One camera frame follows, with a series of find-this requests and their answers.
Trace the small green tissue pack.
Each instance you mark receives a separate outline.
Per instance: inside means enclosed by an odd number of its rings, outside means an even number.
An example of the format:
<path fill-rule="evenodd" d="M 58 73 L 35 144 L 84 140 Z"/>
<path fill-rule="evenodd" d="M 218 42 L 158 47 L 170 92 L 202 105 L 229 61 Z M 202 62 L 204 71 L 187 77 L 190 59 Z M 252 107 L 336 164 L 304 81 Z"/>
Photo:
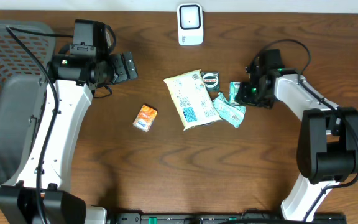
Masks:
<path fill-rule="evenodd" d="M 240 85 L 240 82 L 230 82 L 229 84 L 229 103 L 231 105 L 239 105 L 236 101 L 236 96 L 239 92 Z"/>

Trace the dark green snack packet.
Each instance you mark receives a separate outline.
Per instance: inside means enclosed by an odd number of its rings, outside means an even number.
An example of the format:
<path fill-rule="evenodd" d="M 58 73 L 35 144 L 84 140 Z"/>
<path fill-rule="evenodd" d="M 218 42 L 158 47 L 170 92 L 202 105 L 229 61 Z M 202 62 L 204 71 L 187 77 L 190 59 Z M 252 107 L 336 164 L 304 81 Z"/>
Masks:
<path fill-rule="evenodd" d="M 208 91 L 219 91 L 219 73 L 218 72 L 201 72 L 204 85 Z"/>

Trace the orange tissue pack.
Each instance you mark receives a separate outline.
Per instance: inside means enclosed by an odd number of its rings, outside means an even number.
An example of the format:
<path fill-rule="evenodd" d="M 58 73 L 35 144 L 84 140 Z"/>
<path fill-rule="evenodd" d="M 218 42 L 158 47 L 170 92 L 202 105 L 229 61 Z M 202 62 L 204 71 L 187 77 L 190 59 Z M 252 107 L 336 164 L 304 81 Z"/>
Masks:
<path fill-rule="evenodd" d="M 133 126 L 144 132 L 148 132 L 157 117 L 157 114 L 158 112 L 156 109 L 143 105 L 133 122 Z"/>

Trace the yellow snack bag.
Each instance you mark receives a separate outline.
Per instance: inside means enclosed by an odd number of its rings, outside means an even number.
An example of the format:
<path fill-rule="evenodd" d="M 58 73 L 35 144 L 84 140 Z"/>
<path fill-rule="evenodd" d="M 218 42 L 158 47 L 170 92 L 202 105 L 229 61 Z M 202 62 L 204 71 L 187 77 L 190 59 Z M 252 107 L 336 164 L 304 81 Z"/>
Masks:
<path fill-rule="evenodd" d="M 184 131 L 221 121 L 201 77 L 193 70 L 163 80 L 177 109 Z"/>

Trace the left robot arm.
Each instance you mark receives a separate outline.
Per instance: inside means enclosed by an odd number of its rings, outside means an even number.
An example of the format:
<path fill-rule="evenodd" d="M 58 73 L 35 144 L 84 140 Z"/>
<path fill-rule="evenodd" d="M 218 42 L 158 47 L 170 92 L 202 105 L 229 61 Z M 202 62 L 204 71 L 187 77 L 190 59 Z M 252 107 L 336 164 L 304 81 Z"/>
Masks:
<path fill-rule="evenodd" d="M 104 207 L 89 206 L 70 193 L 79 130 L 98 88 L 136 79 L 130 52 L 115 53 L 112 28 L 75 21 L 72 43 L 46 65 L 42 118 L 29 158 L 14 185 L 0 188 L 0 210 L 9 223 L 113 223 Z"/>

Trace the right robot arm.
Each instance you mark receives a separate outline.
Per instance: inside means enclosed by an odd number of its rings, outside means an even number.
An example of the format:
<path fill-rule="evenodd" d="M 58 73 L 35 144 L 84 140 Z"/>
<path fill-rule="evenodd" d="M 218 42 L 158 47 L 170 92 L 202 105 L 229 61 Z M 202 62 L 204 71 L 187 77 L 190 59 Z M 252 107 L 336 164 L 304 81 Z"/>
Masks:
<path fill-rule="evenodd" d="M 358 111 L 327 100 L 301 71 L 284 66 L 278 49 L 261 50 L 246 72 L 236 102 L 270 109 L 281 101 L 301 122 L 300 174 L 280 211 L 285 220 L 312 222 L 330 191 L 358 181 Z"/>

